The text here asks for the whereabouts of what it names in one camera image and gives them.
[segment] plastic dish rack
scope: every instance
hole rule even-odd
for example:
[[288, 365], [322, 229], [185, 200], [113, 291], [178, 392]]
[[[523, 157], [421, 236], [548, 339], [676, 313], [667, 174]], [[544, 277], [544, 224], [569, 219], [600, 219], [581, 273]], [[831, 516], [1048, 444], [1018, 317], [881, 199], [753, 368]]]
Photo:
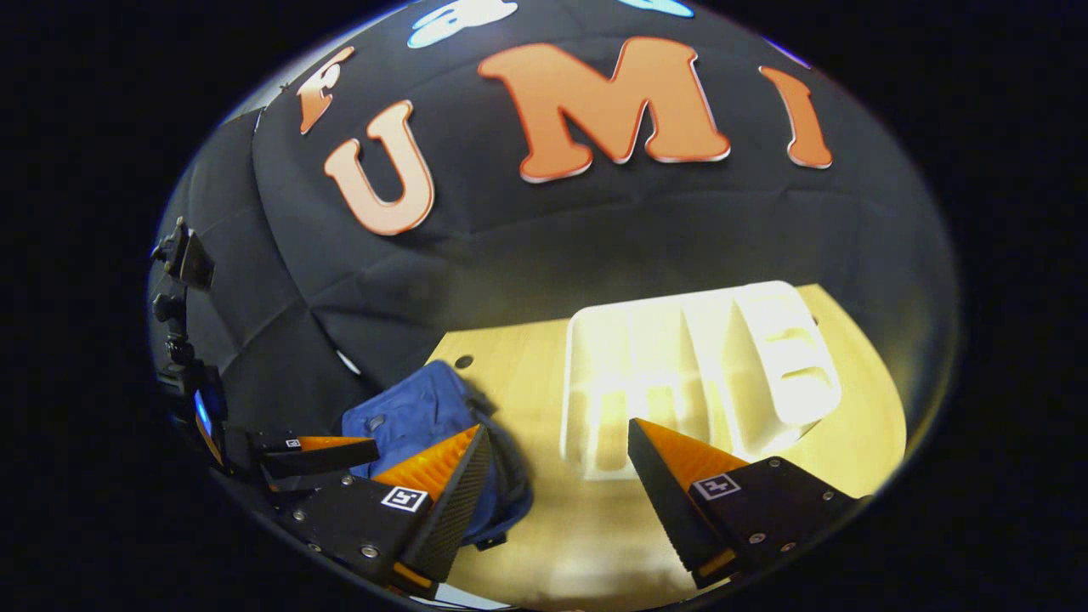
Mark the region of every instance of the plastic dish rack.
[[639, 417], [758, 461], [841, 397], [824, 338], [789, 283], [592, 306], [567, 329], [559, 449], [586, 480], [636, 478], [627, 424]]

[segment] wooden table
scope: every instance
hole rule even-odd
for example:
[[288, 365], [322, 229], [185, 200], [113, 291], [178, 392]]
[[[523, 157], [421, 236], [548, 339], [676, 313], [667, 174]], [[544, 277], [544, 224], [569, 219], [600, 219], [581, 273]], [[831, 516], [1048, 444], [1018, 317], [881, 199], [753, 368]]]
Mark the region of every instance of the wooden table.
[[[779, 454], [850, 495], [871, 493], [903, 458], [902, 403], [850, 316], [820, 286], [798, 289], [819, 321], [842, 402]], [[701, 591], [642, 484], [583, 480], [559, 455], [567, 322], [450, 332], [428, 359], [473, 357], [458, 371], [497, 406], [495, 420], [521, 446], [535, 492], [532, 511], [510, 529], [509, 541], [482, 552], [462, 548], [447, 583], [547, 612], [640, 610], [689, 599]]]

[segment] black fabric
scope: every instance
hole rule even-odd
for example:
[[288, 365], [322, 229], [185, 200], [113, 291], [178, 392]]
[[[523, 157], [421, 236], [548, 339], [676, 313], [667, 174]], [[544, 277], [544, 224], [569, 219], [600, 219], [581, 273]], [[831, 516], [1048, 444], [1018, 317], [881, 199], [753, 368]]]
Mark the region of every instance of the black fabric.
[[[820, 283], [883, 357], [908, 432], [943, 393], [959, 335], [950, 245], [925, 184], [887, 131], [817, 70], [696, 9], [692, 20], [621, 2], [523, 2], [509, 17], [422, 49], [406, 46], [419, 2], [348, 40], [334, 101], [306, 135], [293, 95], [267, 108], [254, 136], [258, 189], [276, 247], [323, 329], [364, 377], [388, 387], [449, 330], [569, 317], [599, 303], [779, 279]], [[611, 75], [623, 41], [660, 36], [698, 52], [700, 81], [732, 151], [714, 163], [659, 163], [644, 143], [631, 160], [594, 150], [582, 175], [529, 184], [510, 96], [479, 76], [484, 58], [552, 42]], [[790, 122], [768, 65], [812, 90], [828, 170], [786, 155]], [[408, 124], [436, 189], [429, 218], [385, 237], [354, 218], [324, 174], [348, 138], [379, 196], [401, 186], [369, 121], [410, 99]]]
[[[275, 247], [250, 157], [258, 115], [209, 138], [178, 181], [159, 235], [185, 217], [215, 261], [211, 290], [188, 291], [188, 333], [197, 356], [220, 368], [232, 425], [331, 433], [369, 390], [330, 350]], [[147, 293], [156, 367], [168, 362], [166, 326], [150, 314], [159, 293], [181, 295], [182, 287], [157, 264]]]

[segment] black backdrop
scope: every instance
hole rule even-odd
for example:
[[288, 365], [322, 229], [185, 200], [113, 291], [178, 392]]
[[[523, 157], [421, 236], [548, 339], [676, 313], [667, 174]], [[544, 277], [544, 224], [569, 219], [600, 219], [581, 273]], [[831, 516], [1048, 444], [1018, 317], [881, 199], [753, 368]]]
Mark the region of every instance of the black backdrop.
[[[1077, 462], [1052, 451], [1076, 436], [1074, 211], [1088, 182], [1072, 163], [1083, 122], [1068, 97], [1083, 14], [928, 0], [721, 9], [888, 121], [951, 224], [969, 334], [950, 407], [901, 480], [730, 609], [1073, 609], [1083, 495]], [[27, 537], [13, 546], [15, 582], [42, 588], [16, 609], [366, 607], [242, 516], [152, 417], [143, 283], [162, 203], [207, 133], [307, 46], [379, 10], [107, 2], [13, 14], [33, 189], [15, 207], [28, 229], [14, 244], [47, 247], [13, 259], [16, 315], [46, 323], [12, 330], [13, 363], [37, 392], [16, 433], [41, 428], [26, 438], [37, 452], [16, 457], [29, 490], [13, 497], [29, 512], [12, 533]], [[40, 452], [55, 440], [71, 445]]]

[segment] blue fabric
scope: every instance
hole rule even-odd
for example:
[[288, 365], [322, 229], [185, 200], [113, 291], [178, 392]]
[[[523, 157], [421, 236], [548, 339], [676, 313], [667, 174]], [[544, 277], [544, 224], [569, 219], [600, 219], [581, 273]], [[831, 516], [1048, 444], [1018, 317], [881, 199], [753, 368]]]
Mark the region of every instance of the blue fabric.
[[351, 468], [373, 478], [398, 463], [482, 424], [492, 442], [483, 492], [461, 540], [481, 542], [500, 535], [529, 511], [532, 494], [512, 440], [468, 400], [472, 393], [445, 362], [432, 362], [382, 394], [344, 413], [343, 434], [373, 438], [381, 458]]

